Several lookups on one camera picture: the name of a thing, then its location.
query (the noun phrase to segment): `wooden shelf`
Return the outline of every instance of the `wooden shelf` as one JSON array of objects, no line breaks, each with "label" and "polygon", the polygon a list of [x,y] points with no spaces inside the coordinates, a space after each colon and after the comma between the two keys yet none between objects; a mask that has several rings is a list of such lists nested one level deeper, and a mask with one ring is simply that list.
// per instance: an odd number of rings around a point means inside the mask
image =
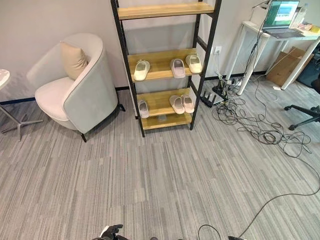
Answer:
[{"label": "wooden shelf", "polygon": [[152,93],[137,94],[137,100],[145,100],[149,108],[149,116],[159,116],[167,114],[175,114],[176,112],[172,108],[169,98],[172,95],[181,96],[182,94],[189,94],[189,88],[176,89],[171,91],[159,91]]},{"label": "wooden shelf", "polygon": [[118,15],[120,20],[146,19],[194,14],[212,14],[213,12],[214,8],[205,2],[118,8]]},{"label": "wooden shelf", "polygon": [[[196,49],[190,48],[190,49],[180,49],[180,50],[173,50],[173,51],[161,51],[161,52],[129,55],[128,60],[129,60],[132,81],[135,83],[142,83],[144,81],[155,80],[155,79],[173,78],[174,75],[170,67],[170,62],[172,59],[183,60],[185,75],[191,76],[193,75],[193,73],[190,71],[188,65],[186,64],[186,57],[188,55],[196,55],[196,54],[197,54]],[[150,63],[150,70],[145,80],[143,81],[134,80],[134,73],[135,73],[137,62],[139,60],[147,60]]]},{"label": "wooden shelf", "polygon": [[192,120],[191,115],[186,112],[184,114],[152,116],[152,117],[141,119],[143,130],[160,129],[160,128],[190,124],[191,120]]}]

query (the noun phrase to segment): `white slipper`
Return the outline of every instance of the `white slipper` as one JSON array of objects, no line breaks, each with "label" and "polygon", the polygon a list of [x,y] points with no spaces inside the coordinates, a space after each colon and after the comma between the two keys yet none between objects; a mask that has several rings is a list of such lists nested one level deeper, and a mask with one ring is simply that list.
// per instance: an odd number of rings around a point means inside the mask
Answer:
[{"label": "white slipper", "polygon": [[189,97],[186,94],[183,94],[181,96],[181,99],[182,99],[182,104],[183,104],[185,112],[188,114],[192,114],[195,111],[195,105],[192,102],[191,97]]},{"label": "white slipper", "polygon": [[199,74],[202,72],[200,58],[197,55],[186,56],[185,62],[189,66],[189,69],[193,74]]},{"label": "white slipper", "polygon": [[139,60],[136,63],[133,78],[136,81],[143,81],[146,79],[150,70],[150,63],[146,60]]},{"label": "white slipper", "polygon": [[138,108],[141,118],[146,119],[149,117],[149,109],[145,100],[140,100],[138,102]]},{"label": "white slipper", "polygon": [[173,110],[177,113],[177,114],[183,114],[185,113],[185,108],[184,105],[182,103],[182,98],[177,96],[177,95],[173,95],[170,97],[169,99],[170,104],[173,108]]},{"label": "white slipper", "polygon": [[182,79],[186,76],[185,64],[181,59],[172,59],[170,67],[175,79]]}]

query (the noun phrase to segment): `beige throw pillow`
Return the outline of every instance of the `beige throw pillow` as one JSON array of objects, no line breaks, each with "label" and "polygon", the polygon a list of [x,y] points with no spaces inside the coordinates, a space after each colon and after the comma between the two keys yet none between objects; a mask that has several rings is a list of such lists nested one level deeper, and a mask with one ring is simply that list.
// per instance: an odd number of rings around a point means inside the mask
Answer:
[{"label": "beige throw pillow", "polygon": [[75,46],[71,46],[66,42],[60,42],[61,56],[65,72],[69,78],[76,80],[88,65],[85,52]]}]

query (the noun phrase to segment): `side table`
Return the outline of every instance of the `side table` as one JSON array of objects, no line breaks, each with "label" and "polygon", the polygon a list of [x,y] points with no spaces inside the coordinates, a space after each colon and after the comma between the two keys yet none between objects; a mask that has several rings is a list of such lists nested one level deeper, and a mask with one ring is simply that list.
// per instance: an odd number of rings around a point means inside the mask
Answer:
[{"label": "side table", "polygon": [[[10,81],[10,72],[5,69],[0,69],[0,90]],[[17,129],[17,136],[18,141],[21,141],[21,128],[30,125],[30,124],[37,124],[43,122],[43,120],[35,120],[35,121],[24,121],[27,117],[27,114],[25,114],[22,117],[22,120],[19,121],[16,118],[14,118],[8,111],[6,111],[1,105],[0,105],[0,111],[2,111],[5,115],[7,115],[12,121],[15,122],[16,126],[8,128],[6,130],[3,130],[1,133],[7,133],[11,130]]]}]

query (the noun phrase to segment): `laptop screen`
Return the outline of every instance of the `laptop screen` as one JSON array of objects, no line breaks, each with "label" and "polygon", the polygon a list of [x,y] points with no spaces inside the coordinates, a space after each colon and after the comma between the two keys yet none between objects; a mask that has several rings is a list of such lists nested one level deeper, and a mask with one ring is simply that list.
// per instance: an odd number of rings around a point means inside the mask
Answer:
[{"label": "laptop screen", "polygon": [[272,1],[262,29],[288,28],[299,1]]}]

